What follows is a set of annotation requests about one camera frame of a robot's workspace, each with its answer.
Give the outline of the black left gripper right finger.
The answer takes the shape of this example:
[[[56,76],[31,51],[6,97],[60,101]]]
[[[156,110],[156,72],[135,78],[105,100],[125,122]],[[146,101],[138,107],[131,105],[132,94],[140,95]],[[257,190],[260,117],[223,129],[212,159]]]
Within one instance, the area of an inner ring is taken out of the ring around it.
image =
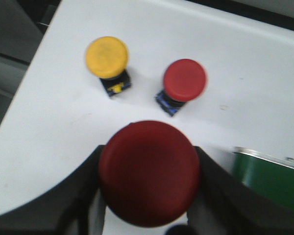
[[[294,212],[253,192],[195,147],[200,187],[187,210],[199,235],[294,235]]]

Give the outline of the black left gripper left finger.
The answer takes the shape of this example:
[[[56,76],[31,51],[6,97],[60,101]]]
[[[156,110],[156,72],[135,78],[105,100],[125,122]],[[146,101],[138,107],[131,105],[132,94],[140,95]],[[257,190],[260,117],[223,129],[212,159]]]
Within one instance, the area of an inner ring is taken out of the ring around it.
[[[67,178],[36,199],[0,215],[0,235],[101,235],[106,205],[101,197],[99,145]]]

